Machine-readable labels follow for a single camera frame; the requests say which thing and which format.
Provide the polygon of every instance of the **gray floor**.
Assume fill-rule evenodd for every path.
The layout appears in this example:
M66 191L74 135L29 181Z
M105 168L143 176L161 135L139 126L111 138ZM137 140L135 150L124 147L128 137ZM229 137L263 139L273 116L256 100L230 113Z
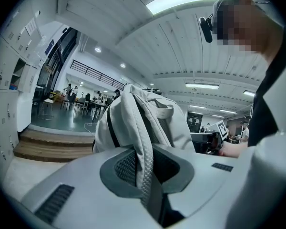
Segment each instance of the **gray floor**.
M54 103L53 104L53 116L52 120L43 120L38 118L36 109L32 109L32 116L31 116L31 124L51 128L51 129L58 129L58 130L65 130L65 131L76 131L76 132L87 132L85 127L92 133L95 132L96 124L98 118L95 118L92 125L85 125L85 123L92 123L92 118L94 116L95 109L92 109L90 113L83 114L82 116L82 109L77 110L76 116L73 117L74 111L74 104L68 107L66 110L66 106L62 109L61 103ZM44 112L47 114L49 112L49 108L46 109ZM101 109L100 117L103 115L103 108Z

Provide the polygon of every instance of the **railing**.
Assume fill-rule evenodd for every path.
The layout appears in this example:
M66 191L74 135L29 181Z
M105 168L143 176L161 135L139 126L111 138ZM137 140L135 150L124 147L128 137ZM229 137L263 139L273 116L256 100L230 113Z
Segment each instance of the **railing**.
M78 72L81 72L83 74L86 74L90 77L93 77L94 79L97 79L101 82L107 83L108 85L113 86L117 89L123 90L125 87L125 85L123 83L118 82L115 79L113 79L113 78L93 69L93 68L90 68L89 66L87 66L81 62L78 62L76 60L72 61L70 68L74 69Z

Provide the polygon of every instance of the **wooden step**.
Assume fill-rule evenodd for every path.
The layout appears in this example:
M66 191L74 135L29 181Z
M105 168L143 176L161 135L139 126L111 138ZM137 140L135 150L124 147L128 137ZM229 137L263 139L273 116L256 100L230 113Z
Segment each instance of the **wooden step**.
M77 136L77 135L60 135L40 132L35 130L25 130L20 139L22 141L31 142L35 144L63 146L63 147L92 147L94 137L91 136Z
M91 146L70 147L52 146L49 144L37 144L21 140L14 148L14 155L45 162L70 162L74 159L91 155Z

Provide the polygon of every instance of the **person's hand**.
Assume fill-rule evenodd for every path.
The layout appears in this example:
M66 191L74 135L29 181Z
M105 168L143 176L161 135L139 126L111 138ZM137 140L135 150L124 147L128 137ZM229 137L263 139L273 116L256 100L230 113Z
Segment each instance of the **person's hand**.
M245 147L243 145L231 144L224 141L222 148L219 150L220 156L238 158Z

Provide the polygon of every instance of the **floor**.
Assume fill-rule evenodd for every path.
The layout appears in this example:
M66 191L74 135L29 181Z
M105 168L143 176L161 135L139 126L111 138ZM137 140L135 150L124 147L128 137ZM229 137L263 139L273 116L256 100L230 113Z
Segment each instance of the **floor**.
M14 157L4 178L3 189L21 201L29 190L65 164Z
M92 118L94 116L95 109L92 109L90 113L84 113L83 116L82 110L78 109L76 116L73 117L74 106L74 104L71 104L70 108L68 107L68 110L66 110L66 105L63 109L61 109L61 103L54 103L54 118L52 120L40 119L36 114L36 110L32 110L31 124L64 131L87 132L86 129L88 129L90 132L95 133L97 121L103 115L103 108L101 110L100 117L95 118L94 122L92 123Z

